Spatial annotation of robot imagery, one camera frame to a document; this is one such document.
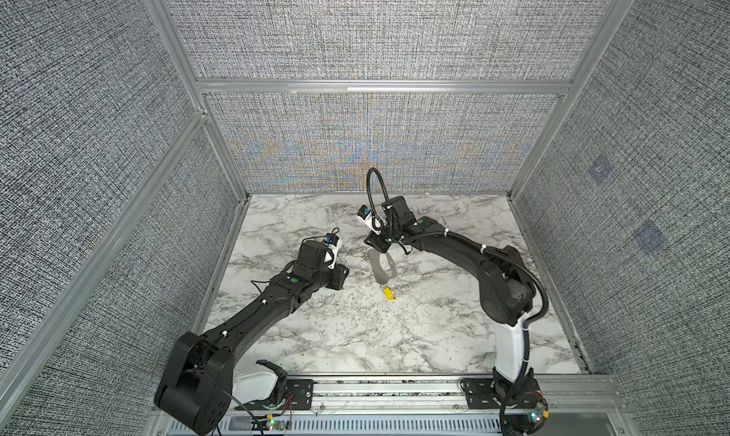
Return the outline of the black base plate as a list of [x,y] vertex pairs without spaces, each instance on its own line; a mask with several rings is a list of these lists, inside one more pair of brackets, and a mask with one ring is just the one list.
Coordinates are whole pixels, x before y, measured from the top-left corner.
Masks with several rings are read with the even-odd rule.
[[260,401],[245,403],[249,411],[284,413],[284,406],[293,411],[309,411],[314,398],[315,381],[311,379],[288,380],[281,398],[274,396]]
[[[464,392],[469,409],[496,409],[498,411],[511,388],[511,382],[492,377],[464,378],[460,381],[459,386]],[[543,398],[537,382],[528,378],[509,399],[506,409],[534,409]]]

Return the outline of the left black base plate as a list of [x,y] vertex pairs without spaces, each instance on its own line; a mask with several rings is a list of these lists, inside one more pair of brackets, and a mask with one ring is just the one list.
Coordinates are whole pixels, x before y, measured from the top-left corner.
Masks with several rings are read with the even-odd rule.
[[249,411],[284,413],[284,406],[293,411],[309,411],[314,398],[315,381],[311,379],[288,380],[281,398],[274,396],[260,401],[245,403]]

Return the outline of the aluminium front rail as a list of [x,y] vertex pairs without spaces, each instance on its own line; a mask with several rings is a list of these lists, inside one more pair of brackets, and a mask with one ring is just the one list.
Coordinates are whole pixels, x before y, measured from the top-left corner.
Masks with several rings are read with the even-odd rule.
[[[281,398],[288,380],[315,381],[312,408],[315,414],[350,411],[363,413],[440,413],[496,409],[469,409],[459,383],[464,378],[484,378],[484,374],[289,374],[275,373],[258,366],[238,378],[233,377],[234,397],[228,411],[252,401]],[[538,374],[534,380],[551,414],[568,412],[619,413],[627,410],[615,381],[606,375]],[[506,409],[507,414],[528,413],[532,409]]]

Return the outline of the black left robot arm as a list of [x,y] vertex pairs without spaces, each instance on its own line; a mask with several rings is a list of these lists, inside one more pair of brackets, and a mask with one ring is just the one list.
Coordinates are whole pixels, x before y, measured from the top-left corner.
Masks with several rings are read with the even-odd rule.
[[198,435],[216,430],[236,400],[234,369],[249,348],[319,289],[342,289],[350,270],[338,262],[341,244],[335,234],[304,240],[298,257],[272,276],[254,301],[201,335],[180,336],[154,405]]

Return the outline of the aluminium enclosure frame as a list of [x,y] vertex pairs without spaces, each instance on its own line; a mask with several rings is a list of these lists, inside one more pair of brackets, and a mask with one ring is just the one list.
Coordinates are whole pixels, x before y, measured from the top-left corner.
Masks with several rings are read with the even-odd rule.
[[326,80],[326,79],[243,79],[203,80],[194,77],[177,31],[171,21],[165,0],[141,0],[142,16],[154,30],[158,44],[165,46],[169,63],[177,70],[175,80],[186,90],[191,106],[184,127],[177,129],[174,139],[159,154],[144,179],[129,193],[125,204],[118,210],[114,221],[105,228],[74,271],[72,279],[54,299],[53,305],[34,325],[1,373],[1,420],[7,422],[20,406],[42,369],[57,349],[61,339],[89,301],[102,274],[110,267],[132,231],[139,225],[167,181],[174,167],[199,131],[205,132],[218,164],[234,194],[244,200],[248,193],[237,169],[233,155],[214,118],[205,106],[205,95],[210,92],[285,92],[298,94],[395,94],[395,93],[498,93],[498,94],[562,94],[562,105],[556,105],[547,126],[555,127],[562,113],[577,100],[589,75],[608,47],[619,23],[625,18],[634,0],[611,0],[595,34],[581,56],[574,76],[563,81],[530,80]]

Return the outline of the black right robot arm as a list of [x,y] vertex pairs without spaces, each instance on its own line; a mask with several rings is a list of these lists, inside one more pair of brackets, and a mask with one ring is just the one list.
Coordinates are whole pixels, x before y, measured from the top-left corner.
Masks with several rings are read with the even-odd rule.
[[460,235],[431,217],[419,219],[405,198],[383,204],[385,217],[363,205],[357,218],[369,228],[365,243],[380,254],[393,245],[437,255],[476,279],[479,305],[494,322],[496,354],[492,392],[515,407],[537,393],[530,369],[530,325],[546,315],[549,298],[513,247],[495,248]]

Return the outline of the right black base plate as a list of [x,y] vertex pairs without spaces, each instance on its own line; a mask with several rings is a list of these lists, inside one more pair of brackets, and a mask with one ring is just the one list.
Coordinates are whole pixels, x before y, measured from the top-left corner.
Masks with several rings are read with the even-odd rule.
[[[498,411],[511,388],[511,382],[492,377],[464,378],[460,381],[459,386],[464,392],[469,409],[496,409]],[[506,409],[534,409],[543,398],[537,382],[528,378],[509,399]]]

